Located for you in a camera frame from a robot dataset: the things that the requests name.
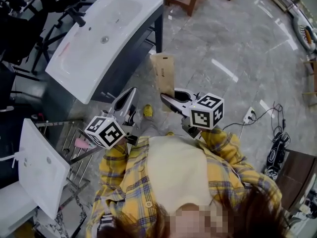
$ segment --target cardboard piece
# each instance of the cardboard piece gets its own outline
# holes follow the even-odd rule
[[[150,55],[150,60],[154,68],[159,92],[174,97],[174,57],[160,53]],[[165,104],[163,104],[162,110],[171,112]]]

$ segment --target yellow plaid shirt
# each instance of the yellow plaid shirt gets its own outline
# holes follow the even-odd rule
[[[275,182],[256,172],[246,162],[239,150],[236,135],[215,128],[203,132],[206,144],[197,141],[207,158],[209,190],[217,200],[226,194],[233,205],[239,202],[252,184],[267,191],[273,204],[280,207],[281,193]],[[127,154],[127,146],[115,146],[107,151],[100,163],[101,188],[96,193],[91,218],[87,224],[86,237],[95,238],[103,215],[118,216],[123,212],[132,216],[146,230],[156,220],[153,194],[147,171],[149,138],[140,137],[138,145]]]

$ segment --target yellow shoe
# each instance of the yellow shoe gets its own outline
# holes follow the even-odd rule
[[[174,132],[173,131],[169,131],[166,136],[175,136]]]
[[[143,108],[143,116],[144,117],[153,117],[153,108],[150,104],[146,104]]]

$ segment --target power strip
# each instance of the power strip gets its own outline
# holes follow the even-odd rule
[[[244,124],[248,124],[250,122],[250,119],[248,117],[251,117],[254,115],[253,113],[251,113],[251,111],[254,112],[254,109],[252,107],[249,107],[246,115],[243,117],[243,122]]]

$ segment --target white sink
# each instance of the white sink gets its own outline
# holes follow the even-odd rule
[[[69,164],[30,119],[24,119],[19,153],[19,183],[34,202],[55,219]]]
[[[114,59],[163,0],[97,0],[55,51],[46,72],[87,104]]]

